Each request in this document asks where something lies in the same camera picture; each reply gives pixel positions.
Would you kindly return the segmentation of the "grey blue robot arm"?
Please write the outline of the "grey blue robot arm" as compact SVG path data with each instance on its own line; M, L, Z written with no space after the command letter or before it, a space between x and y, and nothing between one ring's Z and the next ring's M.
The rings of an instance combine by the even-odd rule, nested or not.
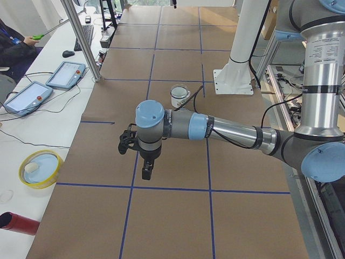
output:
M144 159L143 179L151 178L163 138L215 138L259 149L318 182L344 176L344 134L337 125L344 66L344 1L282 1L277 24L306 40L301 122L294 132L166 110L159 102L146 100L137 106L135 117L135 147Z

